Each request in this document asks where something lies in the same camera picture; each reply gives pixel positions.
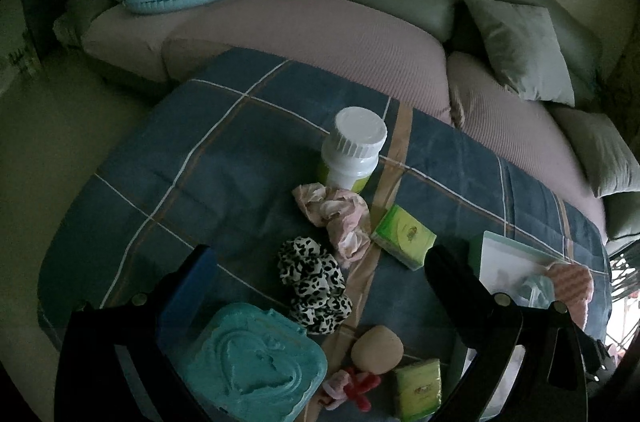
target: white ribbed cap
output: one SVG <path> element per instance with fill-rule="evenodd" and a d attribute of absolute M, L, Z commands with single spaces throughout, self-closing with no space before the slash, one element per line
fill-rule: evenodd
<path fill-rule="evenodd" d="M 340 110 L 329 134 L 329 142 L 335 151 L 356 158 L 375 157 L 385 140 L 385 122 L 376 113 L 360 107 Z"/>

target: heart-shaped embossing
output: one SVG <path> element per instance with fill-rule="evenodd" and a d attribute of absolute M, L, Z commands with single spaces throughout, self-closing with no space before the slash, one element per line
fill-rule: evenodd
<path fill-rule="evenodd" d="M 302 370 L 286 352 L 247 330 L 233 330 L 216 344 L 227 394 L 245 399 L 286 395 L 302 379 Z"/>

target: teal plastic box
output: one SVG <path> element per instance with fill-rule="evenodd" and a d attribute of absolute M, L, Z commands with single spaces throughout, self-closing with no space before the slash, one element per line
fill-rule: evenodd
<path fill-rule="evenodd" d="M 205 411 L 242 422 L 292 422 L 326 375 L 322 348 L 276 311 L 220 309 L 182 359 L 180 376 Z"/>

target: black and white scrunchie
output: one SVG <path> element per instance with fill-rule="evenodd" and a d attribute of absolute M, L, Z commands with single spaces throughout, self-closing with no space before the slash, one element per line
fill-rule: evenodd
<path fill-rule="evenodd" d="M 284 242 L 278 269 L 280 280 L 296 295 L 289 317 L 309 334 L 331 334 L 351 314 L 338 262 L 313 239 L 297 237 Z"/>

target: white bottle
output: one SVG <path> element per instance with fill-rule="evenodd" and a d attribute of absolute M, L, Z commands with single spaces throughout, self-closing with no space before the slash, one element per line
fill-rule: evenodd
<path fill-rule="evenodd" d="M 366 108 L 340 110 L 322 143 L 320 182 L 360 193 L 378 165 L 386 140 L 385 122 Z"/>

